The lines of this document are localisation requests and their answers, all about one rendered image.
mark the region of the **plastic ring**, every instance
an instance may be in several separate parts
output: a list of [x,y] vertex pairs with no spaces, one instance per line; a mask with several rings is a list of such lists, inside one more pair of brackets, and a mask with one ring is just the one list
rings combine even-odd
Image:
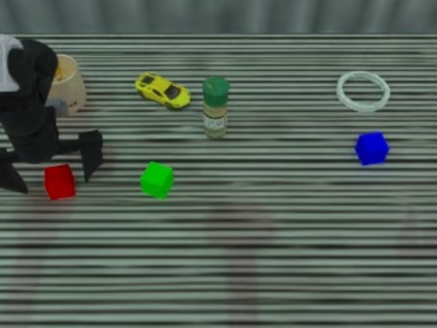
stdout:
[[[384,92],[381,100],[373,103],[367,104],[364,102],[353,101],[351,98],[345,95],[343,87],[344,84],[350,79],[365,79],[375,83],[381,90]],[[348,72],[343,74],[338,83],[337,83],[337,97],[343,105],[345,105],[349,109],[353,109],[355,111],[360,111],[361,113],[371,113],[373,111],[377,111],[387,105],[387,102],[390,98],[390,87],[384,81],[382,77],[376,75],[374,73],[365,72],[363,70],[354,70],[352,72]]]

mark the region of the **cup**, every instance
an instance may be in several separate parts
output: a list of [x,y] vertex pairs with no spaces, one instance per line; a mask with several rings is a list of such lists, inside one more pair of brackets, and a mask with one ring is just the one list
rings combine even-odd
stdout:
[[85,106],[87,91],[76,60],[67,55],[57,55],[57,59],[58,69],[48,93],[48,100],[65,101],[68,104],[68,115],[73,115]]

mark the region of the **car windshield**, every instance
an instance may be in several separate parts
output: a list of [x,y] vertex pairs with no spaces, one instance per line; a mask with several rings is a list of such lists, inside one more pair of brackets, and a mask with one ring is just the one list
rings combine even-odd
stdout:
[[165,95],[167,96],[168,99],[174,99],[177,96],[179,96],[180,94],[180,88],[174,86],[174,85],[170,85],[165,91],[164,91]]
[[151,83],[153,80],[154,80],[153,77],[144,77],[144,78],[141,80],[141,83],[149,84],[149,83]]

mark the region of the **bottle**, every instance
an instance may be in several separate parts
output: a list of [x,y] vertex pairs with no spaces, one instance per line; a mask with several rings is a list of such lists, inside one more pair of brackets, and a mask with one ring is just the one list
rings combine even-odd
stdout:
[[229,83],[223,77],[203,82],[203,131],[210,139],[221,139],[227,129]]

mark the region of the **wooden table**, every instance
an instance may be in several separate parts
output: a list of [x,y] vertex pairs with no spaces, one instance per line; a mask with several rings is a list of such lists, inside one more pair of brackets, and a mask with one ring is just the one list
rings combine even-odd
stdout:
[[[100,129],[105,163],[89,184],[77,155],[47,164],[71,164],[71,200],[47,200],[45,165],[17,167],[29,195],[0,191],[2,327],[437,324],[436,36],[34,37],[80,63],[89,102],[59,129]],[[188,87],[190,107],[140,99],[146,70]],[[382,75],[388,106],[342,106],[349,70]],[[231,83],[222,141],[202,132],[214,74]],[[362,168],[369,131],[391,153]],[[141,193],[149,161],[174,169],[165,201]]]

